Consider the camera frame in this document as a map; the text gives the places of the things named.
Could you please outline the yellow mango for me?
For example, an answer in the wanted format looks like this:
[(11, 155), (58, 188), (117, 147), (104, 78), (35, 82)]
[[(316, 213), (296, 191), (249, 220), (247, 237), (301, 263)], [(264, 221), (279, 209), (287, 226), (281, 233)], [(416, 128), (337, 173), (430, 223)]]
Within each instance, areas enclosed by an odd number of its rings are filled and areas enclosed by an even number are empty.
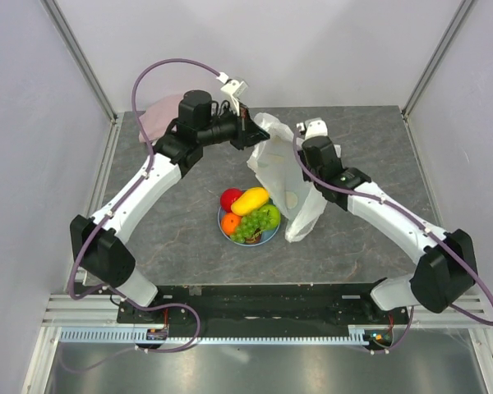
[(232, 205), (231, 211), (244, 217), (252, 211), (261, 208), (270, 199), (268, 191), (263, 187), (253, 187), (246, 190)]

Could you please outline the white plastic bag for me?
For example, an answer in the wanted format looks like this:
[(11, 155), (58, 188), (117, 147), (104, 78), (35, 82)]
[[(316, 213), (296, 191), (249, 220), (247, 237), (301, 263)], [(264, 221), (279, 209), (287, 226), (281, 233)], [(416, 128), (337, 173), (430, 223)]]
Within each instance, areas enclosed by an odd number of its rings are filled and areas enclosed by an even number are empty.
[(303, 138), (294, 136), (291, 128), (266, 112), (255, 115), (254, 122), (270, 134), (256, 145), (247, 166), (269, 192), (270, 198), (288, 222), (285, 240), (302, 241), (325, 211), (327, 200), (309, 181), (303, 180), (293, 150), (293, 141), (301, 145)]

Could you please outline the green grapes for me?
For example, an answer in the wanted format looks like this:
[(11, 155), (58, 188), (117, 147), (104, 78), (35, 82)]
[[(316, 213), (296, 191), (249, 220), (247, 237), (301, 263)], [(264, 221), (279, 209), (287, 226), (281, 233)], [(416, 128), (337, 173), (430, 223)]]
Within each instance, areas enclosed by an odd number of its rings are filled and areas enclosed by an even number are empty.
[(258, 210), (255, 210), (242, 217), (241, 224), (229, 238), (236, 243), (250, 245), (257, 243), (264, 232), (266, 231), (261, 228)]

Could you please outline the orange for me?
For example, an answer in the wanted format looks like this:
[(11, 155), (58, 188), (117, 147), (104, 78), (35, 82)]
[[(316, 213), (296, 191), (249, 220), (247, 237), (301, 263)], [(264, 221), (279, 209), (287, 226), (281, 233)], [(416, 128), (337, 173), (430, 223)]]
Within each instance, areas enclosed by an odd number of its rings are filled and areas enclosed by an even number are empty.
[(235, 213), (225, 213), (220, 220), (220, 227), (226, 236), (231, 236), (235, 233), (237, 227), (241, 224), (242, 217)]

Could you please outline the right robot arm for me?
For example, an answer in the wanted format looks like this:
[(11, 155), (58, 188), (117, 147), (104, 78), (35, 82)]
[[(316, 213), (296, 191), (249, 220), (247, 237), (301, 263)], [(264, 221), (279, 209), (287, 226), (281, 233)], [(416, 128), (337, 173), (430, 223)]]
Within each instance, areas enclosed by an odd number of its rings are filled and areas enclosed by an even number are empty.
[(376, 282), (360, 302), (361, 316), (378, 323), (389, 311), (421, 305), (439, 314), (474, 286), (477, 263), (472, 238), (448, 232), (391, 199), (355, 167), (344, 167), (326, 135), (306, 138), (298, 151), (303, 178), (341, 209), (369, 222), (392, 240), (415, 264), (412, 275)]

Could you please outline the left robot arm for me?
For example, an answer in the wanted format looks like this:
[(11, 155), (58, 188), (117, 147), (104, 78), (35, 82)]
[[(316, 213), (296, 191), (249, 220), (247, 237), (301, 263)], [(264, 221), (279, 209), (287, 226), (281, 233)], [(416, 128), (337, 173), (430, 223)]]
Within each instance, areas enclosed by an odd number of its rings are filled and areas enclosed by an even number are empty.
[(157, 286), (138, 270), (126, 243), (156, 201), (202, 159), (206, 146), (230, 143), (243, 150), (269, 139), (246, 106), (231, 104), (226, 100), (219, 109), (206, 91), (185, 93), (177, 116), (152, 145), (138, 173), (92, 217), (78, 215), (71, 221), (76, 266), (131, 300), (147, 323), (161, 319), (164, 303), (157, 298)]

